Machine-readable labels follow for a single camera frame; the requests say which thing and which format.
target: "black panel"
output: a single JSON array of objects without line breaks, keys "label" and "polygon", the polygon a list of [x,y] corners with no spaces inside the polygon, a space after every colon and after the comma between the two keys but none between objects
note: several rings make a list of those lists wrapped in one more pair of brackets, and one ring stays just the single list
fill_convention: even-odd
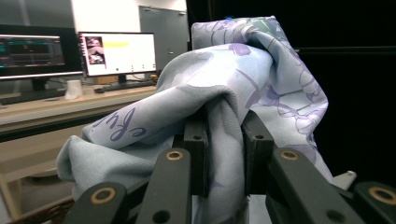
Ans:
[{"label": "black panel", "polygon": [[396,45],[396,13],[389,0],[187,0],[189,24],[226,16],[276,16],[294,47]]},{"label": "black panel", "polygon": [[302,55],[329,108],[314,134],[334,175],[396,186],[393,113],[396,55]]}]

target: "brass screw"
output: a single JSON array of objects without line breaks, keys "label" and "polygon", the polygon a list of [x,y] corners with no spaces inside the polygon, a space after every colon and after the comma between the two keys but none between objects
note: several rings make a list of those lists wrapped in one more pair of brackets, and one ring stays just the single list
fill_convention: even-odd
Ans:
[{"label": "brass screw", "polygon": [[373,196],[373,198],[379,200],[382,203],[392,205],[396,204],[396,193],[388,189],[383,189],[380,187],[370,187],[369,193],[371,194],[371,196]]},{"label": "brass screw", "polygon": [[181,158],[183,158],[183,153],[179,151],[170,151],[166,153],[166,159],[169,161],[178,161],[181,160]]},{"label": "brass screw", "polygon": [[281,151],[280,156],[289,161],[297,161],[299,159],[297,153],[288,150]]},{"label": "brass screw", "polygon": [[91,202],[93,204],[108,203],[114,198],[114,196],[116,196],[116,191],[113,188],[102,188],[97,190],[91,196]]}]

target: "white object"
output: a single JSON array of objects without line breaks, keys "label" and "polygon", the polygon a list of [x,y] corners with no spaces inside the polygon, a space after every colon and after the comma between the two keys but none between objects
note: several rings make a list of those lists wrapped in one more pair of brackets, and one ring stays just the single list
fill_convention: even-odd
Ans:
[{"label": "white object", "polygon": [[6,205],[3,201],[3,196],[0,193],[0,224],[6,224],[11,221],[11,218],[8,215]]},{"label": "white object", "polygon": [[64,98],[66,100],[73,100],[82,96],[82,85],[80,80],[68,80],[67,91]]},{"label": "white object", "polygon": [[332,184],[340,189],[347,190],[352,185],[353,181],[356,179],[357,175],[353,171],[348,171],[344,174],[335,176],[332,178]]}]

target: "white cup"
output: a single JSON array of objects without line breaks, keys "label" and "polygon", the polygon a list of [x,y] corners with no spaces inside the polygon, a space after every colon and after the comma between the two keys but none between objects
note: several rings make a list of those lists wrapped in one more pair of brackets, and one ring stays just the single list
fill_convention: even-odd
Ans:
[{"label": "white cup", "polygon": [[68,80],[67,81],[67,91],[64,96],[67,100],[73,100],[82,96],[82,85],[81,80]]}]

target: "desk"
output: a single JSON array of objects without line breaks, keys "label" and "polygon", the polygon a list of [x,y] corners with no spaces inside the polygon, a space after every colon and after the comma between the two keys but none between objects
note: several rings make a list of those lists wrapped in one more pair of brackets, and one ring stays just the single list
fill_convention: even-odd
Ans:
[{"label": "desk", "polygon": [[56,157],[71,135],[103,116],[149,97],[155,87],[94,93],[74,100],[33,101],[0,109],[0,190],[12,220],[21,216],[18,181],[56,167]]}]

